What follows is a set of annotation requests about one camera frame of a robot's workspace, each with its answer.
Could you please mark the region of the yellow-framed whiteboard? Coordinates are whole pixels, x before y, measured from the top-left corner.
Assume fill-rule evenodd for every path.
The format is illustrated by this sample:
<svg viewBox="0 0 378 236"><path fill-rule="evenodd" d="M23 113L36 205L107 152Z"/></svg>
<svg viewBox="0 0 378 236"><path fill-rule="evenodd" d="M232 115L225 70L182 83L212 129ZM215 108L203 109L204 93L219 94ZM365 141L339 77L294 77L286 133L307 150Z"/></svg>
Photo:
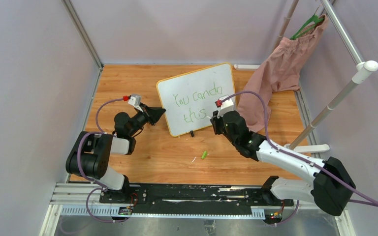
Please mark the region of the yellow-framed whiteboard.
<svg viewBox="0 0 378 236"><path fill-rule="evenodd" d="M157 82L171 136L211 126L206 116L217 110L215 102L235 93L232 68L230 63L221 63Z"/></svg>

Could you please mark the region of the green marker cap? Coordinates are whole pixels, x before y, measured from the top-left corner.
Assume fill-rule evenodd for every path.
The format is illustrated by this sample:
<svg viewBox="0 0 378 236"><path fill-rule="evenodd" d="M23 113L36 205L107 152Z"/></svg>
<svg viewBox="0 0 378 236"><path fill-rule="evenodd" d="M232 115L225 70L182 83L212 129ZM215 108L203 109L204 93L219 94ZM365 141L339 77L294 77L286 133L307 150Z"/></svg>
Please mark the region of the green marker cap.
<svg viewBox="0 0 378 236"><path fill-rule="evenodd" d="M205 159L207 155L208 155L208 152L207 152L207 151L204 151L204 152L202 153L201 159Z"/></svg>

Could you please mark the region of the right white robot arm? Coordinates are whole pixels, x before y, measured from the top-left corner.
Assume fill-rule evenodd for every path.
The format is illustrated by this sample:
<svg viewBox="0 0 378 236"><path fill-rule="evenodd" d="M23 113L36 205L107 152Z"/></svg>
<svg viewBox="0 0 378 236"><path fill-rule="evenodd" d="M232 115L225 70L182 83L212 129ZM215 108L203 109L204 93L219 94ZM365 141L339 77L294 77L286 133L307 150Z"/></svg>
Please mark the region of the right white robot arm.
<svg viewBox="0 0 378 236"><path fill-rule="evenodd" d="M210 119L216 135L224 135L245 158L280 167L300 180L271 177L269 187L261 192L267 205L279 200L296 199L316 204L322 211L340 216L352 196L352 190L341 183L356 188L342 162L330 157L328 160L313 158L293 152L274 144L264 135L250 131L244 118L237 111L219 116L214 111Z"/></svg>

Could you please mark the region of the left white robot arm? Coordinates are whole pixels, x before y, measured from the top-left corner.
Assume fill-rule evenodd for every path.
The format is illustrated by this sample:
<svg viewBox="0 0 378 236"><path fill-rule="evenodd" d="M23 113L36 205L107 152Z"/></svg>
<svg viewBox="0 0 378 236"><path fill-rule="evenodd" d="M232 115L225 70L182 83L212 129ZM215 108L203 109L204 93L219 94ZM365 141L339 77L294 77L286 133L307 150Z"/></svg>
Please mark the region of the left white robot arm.
<svg viewBox="0 0 378 236"><path fill-rule="evenodd" d="M65 163L69 174L83 177L112 192L119 203L126 203L131 197L129 179L109 166L111 154L130 155L136 145L135 136L144 125L155 125L166 110L161 107L140 105L132 117L120 112L114 117L114 132L82 131Z"/></svg>

